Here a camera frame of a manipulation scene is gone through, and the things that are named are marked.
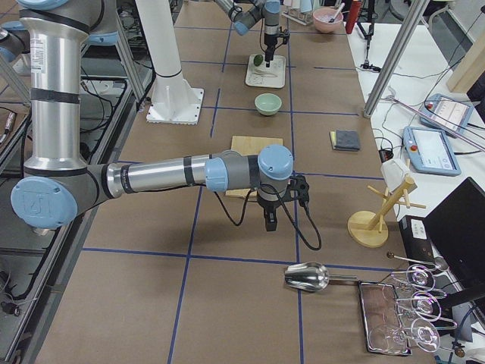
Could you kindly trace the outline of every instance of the green object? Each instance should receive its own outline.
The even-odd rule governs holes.
[[[262,55],[255,55],[255,58],[253,59],[253,62],[255,64],[255,66],[259,66],[261,63],[263,63],[264,61],[264,58]]]
[[[261,115],[271,116],[281,108],[281,99],[273,93],[262,93],[255,99],[256,109]]]

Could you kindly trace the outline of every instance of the metal pole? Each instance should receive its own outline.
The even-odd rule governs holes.
[[[401,29],[399,29],[399,33],[397,34],[396,40],[394,40],[393,47],[391,48],[391,51],[384,62],[384,66],[382,67],[379,77],[374,84],[374,88],[369,95],[369,99],[365,104],[365,118],[370,118],[374,113],[377,103],[386,89],[387,84],[389,83],[389,80],[393,75],[397,64],[399,63],[399,59],[401,59],[402,53],[405,51],[405,48],[408,45],[408,42],[412,37],[412,34],[415,31],[416,26],[418,25],[429,2],[430,0],[414,0],[412,2],[409,13],[404,19]]]
[[[30,106],[30,91],[25,83],[17,76],[14,68],[0,56],[0,74],[8,85],[19,95],[20,99],[26,106]]]
[[[130,45],[128,44],[127,36],[124,33],[123,25],[121,24],[120,17],[116,14],[116,26],[118,30],[118,41],[116,43],[116,50],[120,56],[121,63],[127,73],[128,80],[130,81],[131,89],[135,95],[137,102],[141,102],[145,90],[143,88],[142,81],[139,78],[136,71],[135,63],[133,61],[133,54],[131,53]]]

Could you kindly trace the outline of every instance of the metal stand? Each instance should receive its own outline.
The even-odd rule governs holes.
[[[130,45],[128,44],[128,39],[123,30],[123,25],[121,24],[120,17],[116,15],[116,25],[118,30],[118,41],[116,43],[116,50],[120,56],[121,64],[127,73],[128,80],[133,89],[133,94],[137,102],[141,102],[143,95],[145,94],[145,89],[143,88],[142,81],[139,78],[138,72],[136,71],[135,62],[133,61],[133,54],[130,50]]]
[[[365,118],[370,118],[374,113],[377,103],[386,89],[387,84],[389,83],[389,80],[393,75],[397,64],[399,63],[399,59],[401,59],[402,53],[405,51],[405,48],[408,45],[408,42],[412,37],[412,34],[415,31],[416,26],[418,25],[429,2],[430,0],[416,0],[412,2],[408,16],[406,19],[404,19],[404,23],[402,24],[396,40],[393,43],[391,52],[388,54],[386,61],[384,62],[384,66],[379,73],[379,77],[374,84],[374,88],[369,95],[369,99],[365,104]]]
[[[193,89],[183,78],[168,2],[136,0],[136,5],[157,74],[147,121],[197,124],[204,90]]]
[[[3,57],[0,57],[0,74],[16,94],[18,94],[25,106],[30,106],[29,88],[25,86],[25,83],[17,76],[14,68]]]

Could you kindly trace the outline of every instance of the metal scoop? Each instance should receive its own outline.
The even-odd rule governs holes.
[[[323,290],[328,284],[355,284],[354,275],[331,275],[321,263],[308,262],[290,265],[285,271],[285,283],[308,292]]]

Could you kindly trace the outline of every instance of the black monitor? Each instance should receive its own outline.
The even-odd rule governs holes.
[[[477,316],[485,322],[485,192],[471,178],[465,179],[425,219],[434,246],[463,286],[449,295],[443,306],[474,300]]]

